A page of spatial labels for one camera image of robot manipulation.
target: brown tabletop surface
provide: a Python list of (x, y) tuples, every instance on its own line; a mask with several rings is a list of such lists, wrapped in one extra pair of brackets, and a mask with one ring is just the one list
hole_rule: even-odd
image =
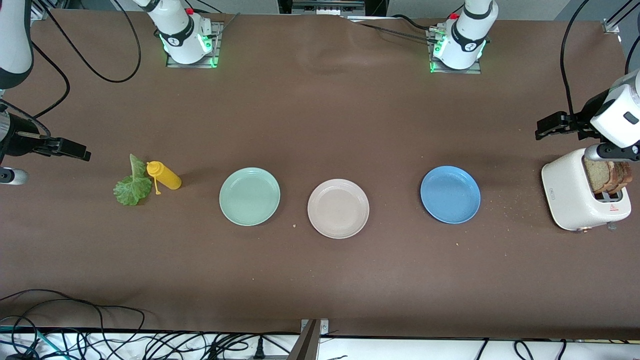
[[(100, 72), (117, 79), (133, 69), (121, 13), (54, 14)], [(33, 26), (71, 82), (41, 120), (93, 157), (5, 159), (31, 179), (0, 187), (3, 293), (51, 288), (140, 307), (149, 329), (296, 331), (301, 318), (329, 318), (337, 334), (371, 336), (640, 335), (640, 215), (616, 232), (570, 233), (553, 223), (541, 188), (544, 164), (591, 143), (534, 139), (537, 120), (566, 109), (565, 22), (498, 21), (483, 73), (458, 75), (430, 73), (419, 40), (334, 16), (240, 15), (217, 69), (166, 69), (148, 15), (131, 18), (142, 66), (122, 84), (94, 76), (51, 21)], [(403, 20), (374, 23), (420, 35)], [(576, 23), (566, 56), (575, 107), (623, 64), (617, 36)], [(6, 99), (36, 113), (63, 90), (36, 54)], [(183, 187), (121, 206), (112, 189), (130, 174), (129, 153), (162, 161)], [(420, 203), (421, 179), (440, 165), (479, 184), (481, 208), (465, 224), (440, 223)], [(275, 215), (254, 227), (232, 224), (218, 205), (224, 180), (244, 167), (268, 170), (282, 191)], [(347, 240), (325, 238), (307, 217), (308, 196), (333, 178), (360, 185), (371, 205)], [(640, 208), (640, 181), (628, 191)], [(98, 326), (73, 309), (32, 317)], [(106, 325), (136, 320), (114, 313)]]

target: light green plate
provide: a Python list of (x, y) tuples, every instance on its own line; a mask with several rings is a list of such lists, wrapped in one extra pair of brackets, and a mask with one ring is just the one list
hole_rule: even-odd
[(278, 209), (280, 187), (269, 172), (248, 167), (231, 174), (220, 189), (220, 209), (237, 225), (253, 226), (267, 221)]

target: green lettuce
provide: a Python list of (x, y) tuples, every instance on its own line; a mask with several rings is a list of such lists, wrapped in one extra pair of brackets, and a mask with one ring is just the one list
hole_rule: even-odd
[(131, 172), (129, 175), (119, 181), (113, 188), (113, 195), (116, 200), (124, 206), (137, 205), (141, 199), (144, 199), (151, 192), (151, 179), (145, 176), (147, 166), (142, 160), (129, 155), (131, 161)]

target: toast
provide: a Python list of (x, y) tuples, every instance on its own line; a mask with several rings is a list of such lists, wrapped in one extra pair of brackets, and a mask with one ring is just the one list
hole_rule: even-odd
[(612, 190), (608, 191), (609, 195), (613, 195), (622, 190), (622, 188), (634, 179), (629, 163), (616, 163), (616, 172), (618, 174), (618, 184)]
[(613, 161), (582, 160), (594, 194), (610, 192), (619, 186), (618, 171)]

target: mustard bottle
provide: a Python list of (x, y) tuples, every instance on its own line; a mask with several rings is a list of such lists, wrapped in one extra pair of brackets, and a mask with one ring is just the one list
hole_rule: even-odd
[(180, 187), (180, 185), (182, 185), (182, 180), (178, 177), (178, 175), (176, 175), (175, 172), (171, 171), (160, 161), (151, 161), (147, 163), (147, 172), (151, 177), (154, 178), (156, 195), (161, 194), (161, 192), (158, 190), (158, 181), (171, 190), (176, 190)]

